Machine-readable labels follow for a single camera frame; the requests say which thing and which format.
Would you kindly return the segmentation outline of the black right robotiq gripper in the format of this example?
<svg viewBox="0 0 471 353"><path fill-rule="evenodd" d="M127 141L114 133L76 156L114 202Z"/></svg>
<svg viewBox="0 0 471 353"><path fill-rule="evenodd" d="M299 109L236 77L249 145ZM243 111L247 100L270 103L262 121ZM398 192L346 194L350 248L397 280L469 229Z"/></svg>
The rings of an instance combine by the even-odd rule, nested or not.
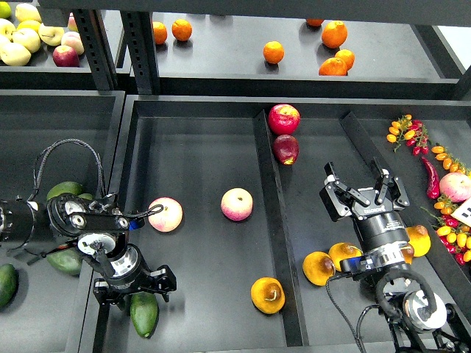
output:
<svg viewBox="0 0 471 353"><path fill-rule="evenodd" d="M384 251L387 246L400 249L409 242L406 226L398 213L410 206L405 186L377 157L370 165L376 175L375 189L356 190L340 180L332 162L327 163L324 166L326 186L319 195L332 221L352 220L363 253Z"/></svg>

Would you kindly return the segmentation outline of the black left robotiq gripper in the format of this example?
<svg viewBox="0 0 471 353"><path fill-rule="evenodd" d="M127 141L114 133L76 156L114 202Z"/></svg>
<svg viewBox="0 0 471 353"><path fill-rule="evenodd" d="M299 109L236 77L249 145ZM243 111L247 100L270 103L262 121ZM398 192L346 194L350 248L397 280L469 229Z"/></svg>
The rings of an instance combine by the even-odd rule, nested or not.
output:
<svg viewBox="0 0 471 353"><path fill-rule="evenodd" d="M177 289L176 276L169 266L151 270L134 244L126 245L114 260L100 251L98 264L102 276L94 280L93 294L98 303L117 306L122 312L127 309L127 295L158 293L168 303L170 293Z"/></svg>

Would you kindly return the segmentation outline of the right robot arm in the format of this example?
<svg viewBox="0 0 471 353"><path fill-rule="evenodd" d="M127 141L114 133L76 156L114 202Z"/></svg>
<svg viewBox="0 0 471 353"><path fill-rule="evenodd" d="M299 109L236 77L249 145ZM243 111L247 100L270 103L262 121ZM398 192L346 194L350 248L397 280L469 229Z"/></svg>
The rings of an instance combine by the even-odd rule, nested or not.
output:
<svg viewBox="0 0 471 353"><path fill-rule="evenodd" d="M458 309L445 304L406 262L409 236L400 211L410 205L402 180L372 160L375 186L345 185L332 163L319 195L333 221L351 218L362 253L340 260L340 277L370 282L396 352L469 352L470 329ZM435 347L422 336L430 333Z"/></svg>

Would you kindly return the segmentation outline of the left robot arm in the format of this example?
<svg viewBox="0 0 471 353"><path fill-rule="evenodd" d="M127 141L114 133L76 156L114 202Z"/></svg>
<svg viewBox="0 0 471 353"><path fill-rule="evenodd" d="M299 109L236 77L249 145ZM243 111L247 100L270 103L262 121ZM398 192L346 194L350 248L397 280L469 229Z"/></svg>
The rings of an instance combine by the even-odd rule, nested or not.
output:
<svg viewBox="0 0 471 353"><path fill-rule="evenodd" d="M120 305L134 293L158 293L167 300L176 290L177 280L167 265L153 271L140 249L129 242L132 227L142 227L144 219L163 212L162 204L142 213L123 213L117 194L105 193L105 178L99 154L94 152L98 171L98 198L87 200L60 192L41 204L35 201L49 155L67 140L58 140L37 157L33 169L33 190L27 199L1 201L1 245L8 255L27 263L51 254L74 250L101 276L93 283L100 304Z"/></svg>

